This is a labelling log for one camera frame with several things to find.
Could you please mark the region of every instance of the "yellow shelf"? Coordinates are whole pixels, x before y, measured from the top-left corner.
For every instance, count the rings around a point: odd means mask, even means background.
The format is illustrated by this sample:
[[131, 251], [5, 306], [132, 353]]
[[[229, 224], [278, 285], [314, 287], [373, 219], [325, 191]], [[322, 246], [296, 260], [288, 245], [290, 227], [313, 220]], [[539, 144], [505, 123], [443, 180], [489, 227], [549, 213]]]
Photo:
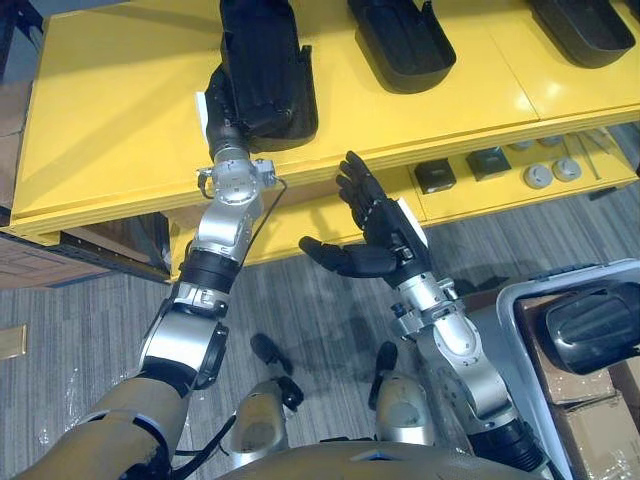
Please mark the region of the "yellow shelf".
[[[504, 147], [512, 169], [501, 177], [481, 182], [477, 182], [473, 177], [466, 162], [466, 155], [454, 156], [449, 161], [457, 183], [449, 190], [428, 195], [423, 195], [417, 187], [418, 183], [413, 175], [415, 165], [383, 170], [377, 177], [390, 197], [405, 198], [421, 225], [432, 226], [552, 198], [623, 186], [638, 180], [618, 146], [608, 137], [607, 143], [610, 154], [591, 144], [589, 140], [585, 140], [584, 143], [601, 177], [600, 180], [596, 180], [584, 150], [577, 139], [569, 136], [566, 148], [571, 158], [580, 164], [581, 178], [568, 183], [554, 179], [549, 187], [541, 190], [532, 189], [525, 184], [524, 171], [534, 163], [542, 163], [551, 168], [555, 160], [567, 154], [562, 145], [548, 148], [536, 143], [524, 152]], [[195, 233], [195, 222], [192, 228], [185, 228], [183, 220], [169, 215], [173, 280], [179, 275], [178, 267], [184, 259], [187, 244]], [[337, 244], [362, 239], [349, 208], [338, 196], [322, 197], [294, 206], [277, 208], [256, 238], [249, 252], [247, 264], [263, 263], [299, 254], [298, 240], [304, 235]]]
[[[640, 48], [597, 71], [569, 65], [536, 32], [526, 0], [438, 2], [458, 63], [439, 86], [415, 95], [379, 85], [355, 42], [347, 2], [291, 3], [301, 44], [313, 46], [320, 116], [313, 141], [268, 154], [292, 186], [332, 178], [348, 149], [378, 171], [640, 118]], [[616, 8], [640, 38], [627, 7]], [[52, 17], [8, 230], [45, 238], [201, 203], [194, 172], [209, 158], [194, 92], [220, 61], [220, 34], [209, 0]]]

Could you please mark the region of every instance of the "lower shelf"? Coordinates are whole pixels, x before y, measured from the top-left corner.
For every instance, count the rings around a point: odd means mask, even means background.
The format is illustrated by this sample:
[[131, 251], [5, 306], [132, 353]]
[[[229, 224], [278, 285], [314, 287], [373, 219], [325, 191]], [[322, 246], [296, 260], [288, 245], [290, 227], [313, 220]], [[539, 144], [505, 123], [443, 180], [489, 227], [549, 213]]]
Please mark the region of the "lower shelf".
[[[565, 137], [564, 143], [556, 147], [544, 147], [538, 142], [525, 151], [504, 147], [511, 170], [501, 177], [480, 182], [475, 180], [467, 165], [467, 155], [450, 157], [449, 163], [456, 176], [456, 184], [449, 190], [428, 195], [422, 194], [417, 186], [413, 173], [415, 165], [382, 170], [376, 172], [376, 176], [390, 197], [403, 197], [407, 201], [423, 226], [624, 186], [638, 180], [618, 145], [601, 132], [593, 134], [599, 136], [597, 139], [600, 145], [584, 135], [580, 143], [578, 137], [571, 134]], [[540, 190], [535, 190], [524, 182], [524, 172], [529, 165], [542, 163], [551, 168], [555, 160], [567, 154], [582, 168], [579, 179], [564, 183], [554, 178], [550, 186]], [[596, 179], [588, 157], [597, 170], [599, 180]], [[189, 209], [165, 212], [169, 219], [171, 237], [172, 280], [179, 275], [185, 249], [193, 238], [202, 212], [202, 207], [192, 208], [191, 214]], [[333, 193], [277, 208], [254, 242], [247, 264], [263, 263], [301, 253], [298, 240], [304, 235], [338, 244], [362, 238], [361, 232], [353, 223], [349, 208]]]

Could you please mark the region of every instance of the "floor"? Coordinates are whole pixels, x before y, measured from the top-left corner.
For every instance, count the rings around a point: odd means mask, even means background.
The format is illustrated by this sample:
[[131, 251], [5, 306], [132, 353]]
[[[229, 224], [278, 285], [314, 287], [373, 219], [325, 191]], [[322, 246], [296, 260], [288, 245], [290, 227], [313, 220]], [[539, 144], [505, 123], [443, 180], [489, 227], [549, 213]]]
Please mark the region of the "floor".
[[[44, 14], [114, 3], [33, 0]], [[36, 54], [16, 35], [5, 81], [33, 77]], [[640, 257], [640, 185], [596, 202], [585, 196], [443, 225], [428, 232], [435, 273], [479, 285], [552, 268]], [[0, 478], [36, 461], [104, 392], [135, 372], [140, 341], [166, 286], [125, 275], [52, 291], [0, 291], [0, 328], [27, 323], [28, 354], [0, 362]], [[336, 277], [305, 257], [242, 271], [226, 324], [218, 382], [191, 402], [181, 446], [203, 446], [266, 370], [249, 348], [256, 332], [293, 360], [306, 394], [288, 421], [291, 446], [373, 433], [366, 408], [375, 352], [391, 338], [393, 292], [381, 281]], [[415, 370], [401, 348], [403, 370]], [[217, 454], [197, 474], [227, 471]]]

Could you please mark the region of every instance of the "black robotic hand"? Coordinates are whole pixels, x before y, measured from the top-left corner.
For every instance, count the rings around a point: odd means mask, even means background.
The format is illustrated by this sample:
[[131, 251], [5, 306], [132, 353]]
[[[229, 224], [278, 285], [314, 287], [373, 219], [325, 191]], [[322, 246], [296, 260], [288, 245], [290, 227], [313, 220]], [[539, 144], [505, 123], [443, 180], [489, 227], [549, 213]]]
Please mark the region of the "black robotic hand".
[[339, 247], [311, 237], [300, 248], [313, 260], [339, 275], [382, 277], [392, 288], [431, 270], [429, 250], [398, 202], [387, 197], [362, 159], [348, 152], [336, 182], [340, 198], [349, 207], [366, 245]]

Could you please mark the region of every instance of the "wire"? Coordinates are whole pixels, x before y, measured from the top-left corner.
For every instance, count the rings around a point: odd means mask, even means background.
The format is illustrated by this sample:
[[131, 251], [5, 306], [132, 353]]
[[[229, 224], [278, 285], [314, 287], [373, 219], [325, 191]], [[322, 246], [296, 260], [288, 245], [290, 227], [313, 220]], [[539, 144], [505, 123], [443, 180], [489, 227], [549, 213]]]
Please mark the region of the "wire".
[[222, 426], [220, 431], [216, 433], [215, 437], [211, 439], [205, 447], [200, 450], [196, 455], [189, 460], [182, 467], [171, 472], [171, 480], [184, 480], [193, 472], [195, 472], [204, 462], [206, 462], [211, 457], [211, 452], [213, 452], [216, 447], [220, 445], [220, 441], [224, 438], [231, 427], [236, 421], [236, 414], [234, 413], [229, 417], [229, 420]]
[[282, 200], [282, 197], [284, 196], [285, 192], [289, 188], [289, 185], [287, 185], [287, 182], [285, 182], [282, 178], [276, 177], [276, 179], [282, 184], [283, 188], [282, 188], [282, 190], [280, 190], [280, 193], [278, 194], [276, 199], [273, 201], [273, 203], [269, 207], [269, 210], [267, 210], [267, 213], [265, 214], [264, 218], [262, 219], [262, 222], [260, 222], [260, 225], [258, 226], [258, 228], [256, 229], [255, 233], [251, 237], [251, 240], [249, 241], [249, 246], [247, 247], [247, 253], [245, 253], [244, 258], [242, 259], [242, 262], [240, 263], [240, 266], [244, 265], [244, 261], [247, 259], [247, 255], [249, 255], [249, 251], [251, 250], [251, 246], [253, 245], [253, 242], [255, 242], [256, 238], [258, 237], [258, 234], [260, 233], [260, 230], [262, 230], [262, 227], [264, 227], [265, 223], [267, 223], [267, 220], [269, 219], [269, 217], [271, 216], [271, 214], [273, 213], [275, 208], [278, 206], [278, 203], [280, 203], [280, 200]]
[[[222, 448], [222, 444], [218, 445], [218, 450], [220, 450], [225, 456], [229, 456], [229, 452], [227, 452], [224, 448]], [[199, 454], [202, 450], [176, 450], [174, 455], [178, 456], [178, 457], [195, 457], [197, 454]]]

